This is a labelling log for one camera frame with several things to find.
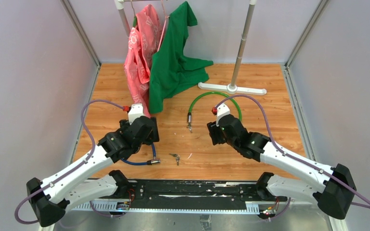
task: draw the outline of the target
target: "green cable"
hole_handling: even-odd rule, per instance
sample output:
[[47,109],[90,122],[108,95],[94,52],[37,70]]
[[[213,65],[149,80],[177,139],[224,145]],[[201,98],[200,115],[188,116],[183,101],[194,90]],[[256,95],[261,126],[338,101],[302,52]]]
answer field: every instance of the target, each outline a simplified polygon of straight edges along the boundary
[[[188,112],[191,113],[192,112],[192,108],[194,107],[194,105],[196,104],[196,102],[201,99],[202,97],[204,96],[207,96],[207,95],[211,95],[211,94],[217,94],[217,95],[222,95],[222,96],[225,96],[226,98],[229,97],[229,95],[225,94],[225,93],[222,93],[222,92],[218,92],[218,91],[209,91],[209,92],[206,92],[206,93],[203,93],[201,94],[200,96],[196,97],[194,99],[194,101],[191,103],[191,105],[189,106],[189,110]],[[239,112],[239,120],[242,121],[242,111],[238,105],[238,103],[234,100],[234,99],[230,99],[233,104],[236,106],[238,112]]]

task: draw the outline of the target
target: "cable connector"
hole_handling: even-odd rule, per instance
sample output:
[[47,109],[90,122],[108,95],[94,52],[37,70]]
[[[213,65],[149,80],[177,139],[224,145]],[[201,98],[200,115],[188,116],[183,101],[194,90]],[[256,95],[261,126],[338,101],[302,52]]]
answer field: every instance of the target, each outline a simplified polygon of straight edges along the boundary
[[188,128],[188,130],[192,133],[192,113],[191,112],[188,112],[188,115],[187,115],[187,122],[188,122],[188,125],[186,126]]
[[217,114],[218,114],[218,109],[217,109],[216,107],[213,107],[213,108],[212,108],[212,113],[213,113],[214,115],[217,115]]
[[123,106],[124,107],[124,109],[122,109],[124,112],[129,112],[130,110],[131,110],[131,107],[129,107],[129,106]]
[[147,165],[155,165],[155,164],[160,164],[161,159],[153,159],[153,160],[148,160]]

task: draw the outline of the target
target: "white wall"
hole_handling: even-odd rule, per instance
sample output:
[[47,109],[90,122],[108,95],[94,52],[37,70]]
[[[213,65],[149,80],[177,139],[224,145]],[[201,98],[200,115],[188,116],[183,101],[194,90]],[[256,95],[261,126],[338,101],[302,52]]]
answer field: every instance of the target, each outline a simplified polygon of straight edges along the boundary
[[[101,62],[124,62],[127,37],[114,0],[70,0]],[[167,13],[184,0],[164,1]],[[234,63],[249,0],[188,0],[199,25],[190,29],[185,54]],[[258,0],[243,57],[244,63],[284,62],[313,14],[319,0]],[[153,4],[163,23],[160,1],[133,2],[136,12]],[[129,2],[125,12],[132,24]]]
[[[370,4],[330,1],[291,71],[319,161],[348,166],[370,199]],[[352,206],[346,221],[370,230],[370,210]]]
[[37,230],[13,212],[29,179],[70,161],[95,73],[59,0],[0,0],[0,230]]

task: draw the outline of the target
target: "pink shirt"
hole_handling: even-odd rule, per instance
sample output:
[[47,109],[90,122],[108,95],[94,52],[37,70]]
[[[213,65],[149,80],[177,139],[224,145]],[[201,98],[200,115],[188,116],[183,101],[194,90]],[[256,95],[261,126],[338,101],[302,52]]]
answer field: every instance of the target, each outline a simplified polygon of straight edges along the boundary
[[148,105],[152,55],[157,52],[161,30],[158,14],[152,5],[145,6],[136,16],[137,26],[130,32],[124,71],[134,103],[142,103],[144,114],[150,117]]

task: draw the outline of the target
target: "metal connector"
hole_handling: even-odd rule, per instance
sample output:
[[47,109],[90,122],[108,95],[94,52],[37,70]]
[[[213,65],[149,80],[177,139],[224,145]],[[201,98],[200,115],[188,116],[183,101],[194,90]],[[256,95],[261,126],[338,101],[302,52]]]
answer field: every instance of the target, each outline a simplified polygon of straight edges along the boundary
[[188,126],[186,126],[186,127],[192,133],[192,113],[188,112],[186,121],[188,122]]
[[192,133],[192,124],[191,123],[188,123],[188,126],[186,126],[188,128],[188,130]]
[[153,160],[148,160],[147,165],[155,165],[155,164],[160,164],[161,159],[153,159]]

